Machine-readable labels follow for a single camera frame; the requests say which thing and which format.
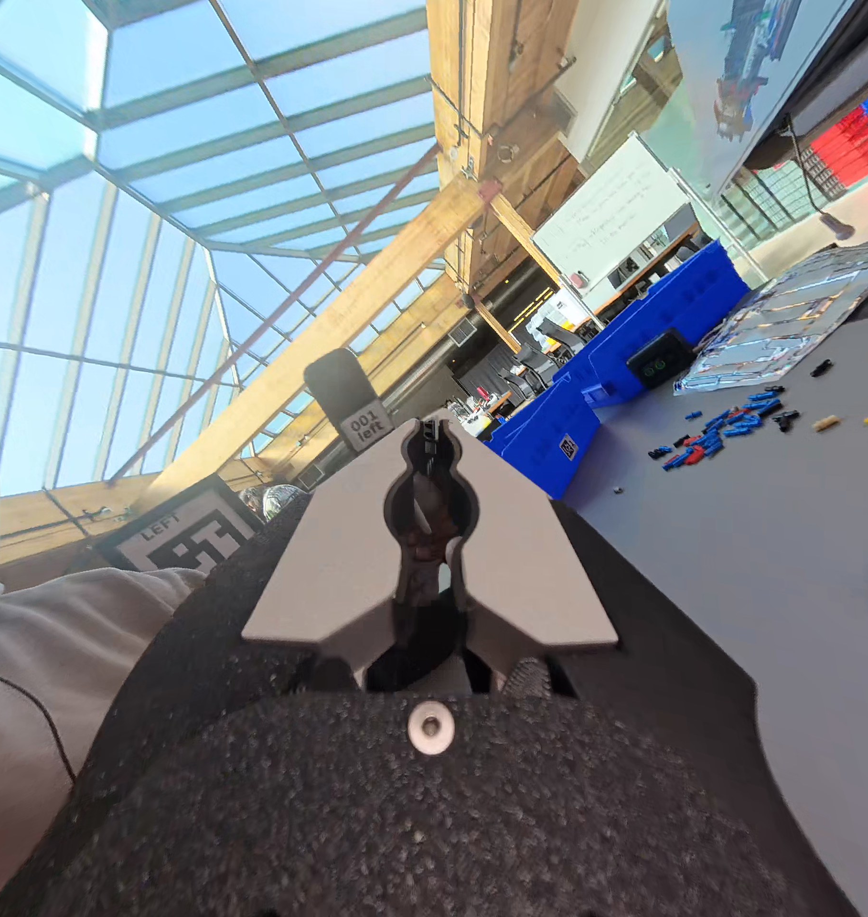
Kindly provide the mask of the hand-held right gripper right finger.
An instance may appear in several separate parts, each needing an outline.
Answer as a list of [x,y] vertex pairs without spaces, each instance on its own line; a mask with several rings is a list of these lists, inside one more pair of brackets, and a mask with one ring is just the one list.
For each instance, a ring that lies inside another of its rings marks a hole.
[[616,648],[618,633],[548,495],[449,417],[450,476],[471,502],[467,533],[450,558],[467,646],[510,678],[523,659]]

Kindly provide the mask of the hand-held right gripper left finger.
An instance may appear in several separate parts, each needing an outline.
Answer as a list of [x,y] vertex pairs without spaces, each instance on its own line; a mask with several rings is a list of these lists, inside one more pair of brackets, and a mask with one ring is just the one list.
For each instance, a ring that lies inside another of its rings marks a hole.
[[306,652],[320,682],[361,686],[393,647],[438,626],[438,563],[405,544],[417,512],[410,446],[436,424],[414,419],[317,487],[242,627],[254,646]]

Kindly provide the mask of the shiny sticker sheet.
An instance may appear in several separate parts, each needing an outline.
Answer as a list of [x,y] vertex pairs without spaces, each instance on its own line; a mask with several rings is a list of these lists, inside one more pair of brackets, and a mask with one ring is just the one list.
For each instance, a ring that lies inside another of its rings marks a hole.
[[771,384],[868,299],[868,243],[806,258],[728,316],[672,391],[676,396]]

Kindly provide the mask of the person's left forearm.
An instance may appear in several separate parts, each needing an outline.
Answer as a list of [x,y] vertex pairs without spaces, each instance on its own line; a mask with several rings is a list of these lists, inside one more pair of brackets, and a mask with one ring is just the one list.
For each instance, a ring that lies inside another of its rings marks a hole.
[[73,664],[130,671],[194,591],[200,571],[92,569],[0,596],[0,676],[51,679]]

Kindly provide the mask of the blue plastic bin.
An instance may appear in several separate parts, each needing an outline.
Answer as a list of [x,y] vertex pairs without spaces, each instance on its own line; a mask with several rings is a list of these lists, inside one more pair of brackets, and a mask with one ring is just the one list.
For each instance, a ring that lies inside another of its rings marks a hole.
[[696,349],[750,292],[724,246],[715,240],[614,317],[553,382],[569,375],[594,409],[632,401],[649,392],[624,365],[636,350],[669,327],[678,329]]
[[588,407],[579,383],[564,375],[500,424],[485,444],[560,500],[599,428],[600,418]]

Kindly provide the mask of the pile of blue connector pins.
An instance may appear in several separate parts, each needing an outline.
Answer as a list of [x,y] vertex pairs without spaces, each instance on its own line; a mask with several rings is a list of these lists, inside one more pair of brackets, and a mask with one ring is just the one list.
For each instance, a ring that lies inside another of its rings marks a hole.
[[660,445],[649,450],[647,456],[668,472],[713,459],[725,450],[729,441],[750,437],[768,423],[775,425],[772,421],[775,414],[797,410],[785,405],[783,396],[786,392],[782,384],[766,386],[747,396],[742,404],[707,417],[702,427],[690,431],[672,445]]

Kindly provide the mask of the black hard zip case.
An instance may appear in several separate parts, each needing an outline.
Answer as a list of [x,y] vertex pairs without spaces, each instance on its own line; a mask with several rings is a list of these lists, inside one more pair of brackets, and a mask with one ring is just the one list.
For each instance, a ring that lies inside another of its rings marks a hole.
[[669,327],[636,350],[624,363],[646,391],[653,391],[691,368],[696,349],[678,329]]

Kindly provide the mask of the whiteboard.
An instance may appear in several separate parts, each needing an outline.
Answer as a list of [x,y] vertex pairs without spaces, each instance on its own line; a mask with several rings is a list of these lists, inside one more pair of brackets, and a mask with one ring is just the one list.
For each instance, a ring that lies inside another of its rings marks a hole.
[[584,297],[689,203],[669,170],[632,133],[532,241],[562,284]]

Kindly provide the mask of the person's beige hoodie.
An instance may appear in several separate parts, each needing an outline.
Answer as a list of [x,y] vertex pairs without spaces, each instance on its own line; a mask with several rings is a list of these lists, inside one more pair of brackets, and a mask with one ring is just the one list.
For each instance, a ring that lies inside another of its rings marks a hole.
[[45,680],[0,676],[0,890],[68,798],[69,771],[82,767],[130,671],[83,663]]

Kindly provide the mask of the clear parts drawer cabinet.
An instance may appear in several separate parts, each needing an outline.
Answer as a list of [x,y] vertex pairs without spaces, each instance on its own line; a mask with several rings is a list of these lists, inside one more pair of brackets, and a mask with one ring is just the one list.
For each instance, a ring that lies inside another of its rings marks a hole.
[[715,210],[746,248],[760,245],[807,216],[814,208],[807,181],[793,161],[761,170],[741,170],[715,200]]

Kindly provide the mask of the red and blue parts drawers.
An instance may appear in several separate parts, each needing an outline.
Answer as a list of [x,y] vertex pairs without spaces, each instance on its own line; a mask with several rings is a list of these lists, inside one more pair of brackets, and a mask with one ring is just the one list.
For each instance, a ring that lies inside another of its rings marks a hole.
[[868,97],[809,142],[807,157],[827,200],[838,200],[868,179]]

